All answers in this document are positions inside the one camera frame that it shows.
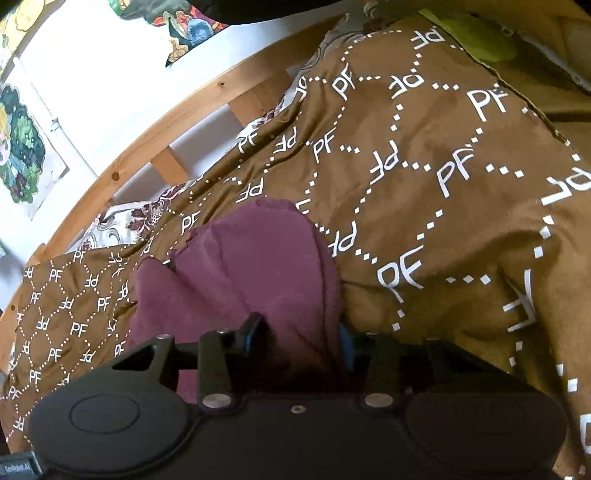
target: wooden bed frame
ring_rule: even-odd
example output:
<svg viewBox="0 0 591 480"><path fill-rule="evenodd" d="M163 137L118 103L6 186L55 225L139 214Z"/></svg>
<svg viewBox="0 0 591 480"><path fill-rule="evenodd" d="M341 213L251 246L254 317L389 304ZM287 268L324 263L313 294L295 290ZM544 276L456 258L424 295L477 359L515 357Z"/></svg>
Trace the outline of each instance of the wooden bed frame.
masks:
<svg viewBox="0 0 591 480"><path fill-rule="evenodd" d="M222 73L175 106L135 140L91 185L46 244L27 262L37 265L66 251L81 231L111 204L111 198L143 166L151 163L164 181L178 185L190 180L170 144L208 115L230 106L242 125L273 108L291 84L287 68L308 60L333 28L338 17L329 18L264 48ZM16 331L19 291L0 317L0 335ZM0 339L0 372L8 372L10 351Z"/></svg>

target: cartoon illustration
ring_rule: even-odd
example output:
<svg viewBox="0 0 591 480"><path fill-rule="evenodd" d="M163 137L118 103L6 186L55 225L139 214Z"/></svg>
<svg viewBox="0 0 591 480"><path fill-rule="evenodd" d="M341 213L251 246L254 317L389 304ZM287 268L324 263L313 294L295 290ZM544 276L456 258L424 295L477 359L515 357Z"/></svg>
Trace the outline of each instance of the cartoon illustration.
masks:
<svg viewBox="0 0 591 480"><path fill-rule="evenodd" d="M27 31L35 24L43 8L54 0L22 0L0 21L0 75L21 44Z"/></svg>
<svg viewBox="0 0 591 480"><path fill-rule="evenodd" d="M14 203L33 203L46 148L18 91L6 84L0 95L0 180Z"/></svg>
<svg viewBox="0 0 591 480"><path fill-rule="evenodd" d="M123 19L143 17L152 25L168 27L173 50L166 66L227 27L185 0L109 0L109 4Z"/></svg>

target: brown blanket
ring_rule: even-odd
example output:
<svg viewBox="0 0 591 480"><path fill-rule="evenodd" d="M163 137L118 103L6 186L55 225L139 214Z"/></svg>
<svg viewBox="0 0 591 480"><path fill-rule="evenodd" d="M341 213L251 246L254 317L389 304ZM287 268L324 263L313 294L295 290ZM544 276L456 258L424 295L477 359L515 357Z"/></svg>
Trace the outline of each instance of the brown blanket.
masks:
<svg viewBox="0 0 591 480"><path fill-rule="evenodd" d="M191 228L269 196L324 233L359 330L446 338L563 399L571 435L557 471L581 478L589 162L423 17L346 44L309 75L299 102L169 192L141 242L27 271L0 403L11 449L30 447L28 415L43 394L125 350L142 258L164 261Z"/></svg>

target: purple fabric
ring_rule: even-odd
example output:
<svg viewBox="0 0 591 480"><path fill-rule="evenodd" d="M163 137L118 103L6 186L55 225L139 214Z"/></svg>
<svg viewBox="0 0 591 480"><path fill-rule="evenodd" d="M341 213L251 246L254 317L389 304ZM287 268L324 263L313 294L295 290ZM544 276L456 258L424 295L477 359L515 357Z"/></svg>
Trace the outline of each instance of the purple fabric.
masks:
<svg viewBox="0 0 591 480"><path fill-rule="evenodd" d="M161 333L196 342L261 312L271 344L259 388L340 389L340 279L324 239L291 202L248 202L196 228L171 263L149 257L138 268L131 347ZM181 372L177 393L195 403L196 390L196 373Z"/></svg>

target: pillow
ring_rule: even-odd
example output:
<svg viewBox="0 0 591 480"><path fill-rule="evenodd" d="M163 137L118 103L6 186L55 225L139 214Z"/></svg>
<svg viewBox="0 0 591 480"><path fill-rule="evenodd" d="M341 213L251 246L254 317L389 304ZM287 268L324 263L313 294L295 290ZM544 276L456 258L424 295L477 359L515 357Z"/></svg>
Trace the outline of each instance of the pillow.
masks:
<svg viewBox="0 0 591 480"><path fill-rule="evenodd" d="M66 253L95 248L134 244L160 220L171 202L184 192L191 181L170 187L155 202L115 205L99 214Z"/></svg>
<svg viewBox="0 0 591 480"><path fill-rule="evenodd" d="M124 20L143 17L149 24L168 28L171 52L166 66L228 26L206 17L186 0L109 0L109 4Z"/></svg>

